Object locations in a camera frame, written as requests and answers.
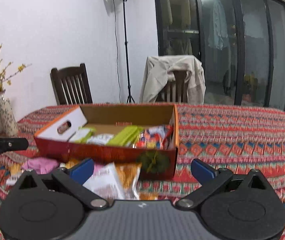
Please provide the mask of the orange cardboard box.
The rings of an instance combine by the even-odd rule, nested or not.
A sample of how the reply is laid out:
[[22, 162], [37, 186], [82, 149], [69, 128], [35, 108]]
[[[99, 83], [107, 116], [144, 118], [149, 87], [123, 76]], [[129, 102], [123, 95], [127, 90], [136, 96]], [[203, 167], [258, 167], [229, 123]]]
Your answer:
[[[147, 129], [171, 125], [174, 131], [166, 150], [106, 146], [127, 126]], [[178, 111], [174, 104], [77, 105], [34, 135], [39, 154], [66, 163], [91, 158], [99, 164], [141, 163], [141, 179], [174, 177], [178, 155]]]

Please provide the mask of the black framed glass door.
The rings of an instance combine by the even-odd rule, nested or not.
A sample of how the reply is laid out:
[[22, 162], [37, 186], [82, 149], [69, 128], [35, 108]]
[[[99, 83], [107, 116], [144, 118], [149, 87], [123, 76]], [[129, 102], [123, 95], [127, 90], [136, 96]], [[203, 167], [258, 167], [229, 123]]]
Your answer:
[[285, 111], [284, 0], [155, 0], [159, 55], [202, 62], [205, 103]]

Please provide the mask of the white snack packet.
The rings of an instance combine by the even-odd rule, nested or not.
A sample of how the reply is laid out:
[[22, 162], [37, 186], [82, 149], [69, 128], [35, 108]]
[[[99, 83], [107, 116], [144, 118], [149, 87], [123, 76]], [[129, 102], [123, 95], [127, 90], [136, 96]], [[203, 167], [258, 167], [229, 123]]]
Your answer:
[[125, 199], [125, 191], [114, 163], [100, 168], [82, 186], [104, 199]]

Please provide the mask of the red patterned tablecloth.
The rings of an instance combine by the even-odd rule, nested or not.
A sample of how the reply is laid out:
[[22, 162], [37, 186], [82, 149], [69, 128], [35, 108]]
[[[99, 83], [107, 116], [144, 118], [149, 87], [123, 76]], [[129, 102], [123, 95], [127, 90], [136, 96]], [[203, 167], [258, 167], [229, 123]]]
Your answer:
[[[9, 191], [6, 180], [10, 167], [38, 153], [34, 133], [68, 110], [69, 106], [47, 106], [19, 121], [19, 135], [29, 141], [29, 148], [0, 155], [0, 205]], [[169, 181], [138, 182], [141, 194], [177, 201], [199, 187], [191, 175], [190, 163], [200, 158], [215, 168], [225, 167], [238, 174], [259, 169], [285, 205], [284, 111], [214, 105], [179, 105], [177, 110], [179, 151], [175, 176]]]

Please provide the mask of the orange cracker packet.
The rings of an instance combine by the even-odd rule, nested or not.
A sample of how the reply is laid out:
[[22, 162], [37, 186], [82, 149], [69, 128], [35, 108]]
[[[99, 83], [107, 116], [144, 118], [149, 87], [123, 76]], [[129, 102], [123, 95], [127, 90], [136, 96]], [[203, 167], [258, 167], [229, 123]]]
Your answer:
[[140, 176], [141, 163], [116, 164], [115, 168], [125, 194], [125, 199], [139, 200], [137, 182]]

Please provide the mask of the dark wooden chair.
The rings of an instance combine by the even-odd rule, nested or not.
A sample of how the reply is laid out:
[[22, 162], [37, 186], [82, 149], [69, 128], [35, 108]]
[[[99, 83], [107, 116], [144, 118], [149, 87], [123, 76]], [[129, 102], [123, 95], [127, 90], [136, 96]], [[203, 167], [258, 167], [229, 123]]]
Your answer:
[[52, 68], [50, 76], [59, 105], [93, 103], [84, 63], [62, 69]]

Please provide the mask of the colourful sausage snack bag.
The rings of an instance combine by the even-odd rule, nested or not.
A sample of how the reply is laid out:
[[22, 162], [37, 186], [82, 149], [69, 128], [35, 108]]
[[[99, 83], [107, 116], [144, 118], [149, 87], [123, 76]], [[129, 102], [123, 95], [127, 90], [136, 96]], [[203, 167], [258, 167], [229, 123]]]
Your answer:
[[138, 135], [134, 148], [166, 150], [169, 146], [174, 127], [171, 125], [153, 126]]

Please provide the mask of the pink snack packet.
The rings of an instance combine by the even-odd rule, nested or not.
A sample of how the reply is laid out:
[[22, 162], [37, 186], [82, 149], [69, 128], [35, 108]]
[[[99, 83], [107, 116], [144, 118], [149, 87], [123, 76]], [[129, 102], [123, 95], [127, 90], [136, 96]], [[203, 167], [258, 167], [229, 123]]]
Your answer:
[[21, 166], [23, 170], [34, 170], [37, 174], [50, 173], [57, 167], [59, 167], [59, 162], [57, 160], [43, 157], [28, 159]]

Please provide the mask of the green snack bar packet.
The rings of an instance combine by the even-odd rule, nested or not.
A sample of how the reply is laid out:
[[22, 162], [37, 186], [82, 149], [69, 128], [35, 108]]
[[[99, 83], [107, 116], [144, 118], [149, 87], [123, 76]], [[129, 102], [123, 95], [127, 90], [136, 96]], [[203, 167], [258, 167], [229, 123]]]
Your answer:
[[132, 145], [144, 129], [140, 126], [127, 126], [112, 137], [106, 146], [127, 147]]

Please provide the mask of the chair with beige jacket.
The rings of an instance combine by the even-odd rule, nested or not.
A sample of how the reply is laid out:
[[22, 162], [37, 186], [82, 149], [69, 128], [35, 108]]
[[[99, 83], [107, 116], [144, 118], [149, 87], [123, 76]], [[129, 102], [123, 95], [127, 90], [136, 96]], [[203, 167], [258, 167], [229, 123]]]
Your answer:
[[185, 82], [186, 71], [174, 71], [174, 80], [168, 81], [165, 87], [159, 92], [156, 102], [187, 103], [188, 85]]

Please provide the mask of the beige jacket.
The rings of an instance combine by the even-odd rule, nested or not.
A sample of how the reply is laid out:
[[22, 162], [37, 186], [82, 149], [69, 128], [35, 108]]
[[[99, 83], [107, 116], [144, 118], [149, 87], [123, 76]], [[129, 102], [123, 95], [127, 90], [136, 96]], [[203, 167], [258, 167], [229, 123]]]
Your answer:
[[204, 104], [206, 81], [202, 62], [193, 55], [149, 56], [146, 60], [139, 102], [155, 102], [157, 95], [169, 81], [174, 81], [174, 71], [185, 72], [188, 103]]

